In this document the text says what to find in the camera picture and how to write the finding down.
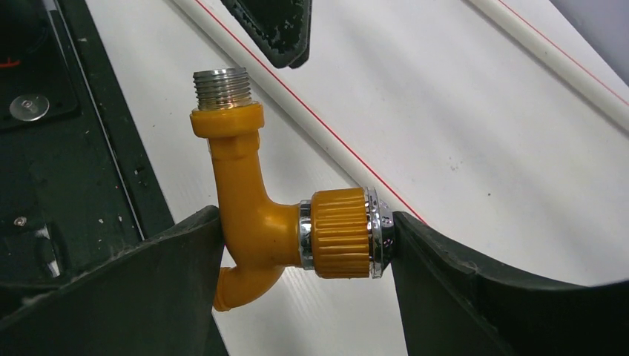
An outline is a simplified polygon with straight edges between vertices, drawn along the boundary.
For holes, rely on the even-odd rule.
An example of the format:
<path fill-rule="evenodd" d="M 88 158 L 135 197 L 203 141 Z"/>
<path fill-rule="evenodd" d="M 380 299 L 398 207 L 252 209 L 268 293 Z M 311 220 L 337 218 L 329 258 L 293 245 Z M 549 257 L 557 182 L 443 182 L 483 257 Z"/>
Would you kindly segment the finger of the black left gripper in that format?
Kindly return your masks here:
<path fill-rule="evenodd" d="M 310 55 L 311 0 L 222 0 L 262 54 L 278 69 L 297 69 Z"/>

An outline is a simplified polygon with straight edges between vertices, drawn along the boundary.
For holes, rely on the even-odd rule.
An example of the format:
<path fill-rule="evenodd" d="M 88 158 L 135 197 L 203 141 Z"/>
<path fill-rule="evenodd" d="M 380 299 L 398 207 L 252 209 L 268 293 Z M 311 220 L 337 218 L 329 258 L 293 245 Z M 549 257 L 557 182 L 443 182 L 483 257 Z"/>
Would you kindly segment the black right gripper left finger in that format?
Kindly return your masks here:
<path fill-rule="evenodd" d="M 223 256 L 209 205 L 89 271 L 2 283 L 3 355 L 225 355 L 212 303 Z"/>

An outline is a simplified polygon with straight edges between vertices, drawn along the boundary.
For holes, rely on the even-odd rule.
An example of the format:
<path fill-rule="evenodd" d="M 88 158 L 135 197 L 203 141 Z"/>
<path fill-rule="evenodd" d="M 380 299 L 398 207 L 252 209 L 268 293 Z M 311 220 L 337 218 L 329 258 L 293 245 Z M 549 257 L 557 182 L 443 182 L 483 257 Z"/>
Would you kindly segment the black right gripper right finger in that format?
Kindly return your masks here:
<path fill-rule="evenodd" d="M 578 286 L 497 261 L 405 212 L 392 273 L 410 355 L 626 355 L 628 283 Z"/>

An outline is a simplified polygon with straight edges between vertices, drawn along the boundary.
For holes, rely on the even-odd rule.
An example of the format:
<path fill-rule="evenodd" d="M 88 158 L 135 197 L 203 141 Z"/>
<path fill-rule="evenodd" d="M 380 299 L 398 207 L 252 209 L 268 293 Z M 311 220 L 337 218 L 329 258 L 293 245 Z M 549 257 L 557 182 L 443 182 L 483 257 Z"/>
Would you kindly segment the yellow plastic water faucet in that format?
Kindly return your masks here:
<path fill-rule="evenodd" d="M 273 201 L 260 166 L 263 106 L 243 67 L 193 75 L 191 126 L 208 142 L 226 248 L 235 264 L 220 269 L 219 312 L 264 295 L 288 267 L 323 279 L 379 278 L 395 253 L 394 218 L 374 188 L 315 192 L 294 205 Z"/>

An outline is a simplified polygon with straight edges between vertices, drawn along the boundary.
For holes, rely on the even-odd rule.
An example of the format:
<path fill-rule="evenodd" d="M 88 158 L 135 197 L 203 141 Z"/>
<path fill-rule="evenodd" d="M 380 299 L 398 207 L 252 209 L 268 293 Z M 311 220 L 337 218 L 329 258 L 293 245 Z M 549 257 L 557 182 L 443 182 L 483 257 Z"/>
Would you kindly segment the white PVC pipe frame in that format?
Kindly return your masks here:
<path fill-rule="evenodd" d="M 354 180 L 439 231 L 628 228 L 628 136 L 463 1 L 316 1 L 297 70 L 219 1 L 178 6 Z"/>

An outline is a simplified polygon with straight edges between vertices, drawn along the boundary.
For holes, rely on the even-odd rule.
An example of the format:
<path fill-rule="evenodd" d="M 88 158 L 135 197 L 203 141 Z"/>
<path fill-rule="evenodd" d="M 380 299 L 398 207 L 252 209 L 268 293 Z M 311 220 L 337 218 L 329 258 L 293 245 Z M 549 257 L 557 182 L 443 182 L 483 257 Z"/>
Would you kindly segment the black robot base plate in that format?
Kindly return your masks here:
<path fill-rule="evenodd" d="M 174 223 L 85 1 L 1 3 L 1 284 L 50 286 Z"/>

